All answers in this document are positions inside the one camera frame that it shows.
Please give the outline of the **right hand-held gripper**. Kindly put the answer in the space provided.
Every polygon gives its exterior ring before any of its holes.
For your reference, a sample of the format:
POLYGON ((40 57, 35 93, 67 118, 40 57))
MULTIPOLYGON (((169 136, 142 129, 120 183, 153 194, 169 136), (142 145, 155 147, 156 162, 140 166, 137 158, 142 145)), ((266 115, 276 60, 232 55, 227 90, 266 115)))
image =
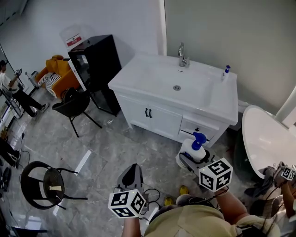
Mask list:
MULTIPOLYGON (((216 153, 212 150, 205 150, 205 152, 206 155, 202 161, 213 162, 216 153)), ((225 158, 221 158, 200 169, 186 153, 180 153, 179 159, 187 170, 198 173, 199 185, 212 192, 216 192, 231 183, 233 167, 225 158)))

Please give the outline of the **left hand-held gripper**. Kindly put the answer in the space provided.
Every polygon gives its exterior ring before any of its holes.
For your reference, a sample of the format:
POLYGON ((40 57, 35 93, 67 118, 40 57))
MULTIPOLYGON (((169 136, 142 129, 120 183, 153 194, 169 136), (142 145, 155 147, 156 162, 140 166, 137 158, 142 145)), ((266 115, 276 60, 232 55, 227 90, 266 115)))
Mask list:
MULTIPOLYGON (((127 187, 130 184, 130 167, 127 167, 117 179, 117 187, 127 187)), ((142 169, 134 163, 131 167, 132 187, 142 187, 142 169)), ((111 193, 108 209, 118 218, 137 218, 146 205, 146 199, 138 189, 111 193)))

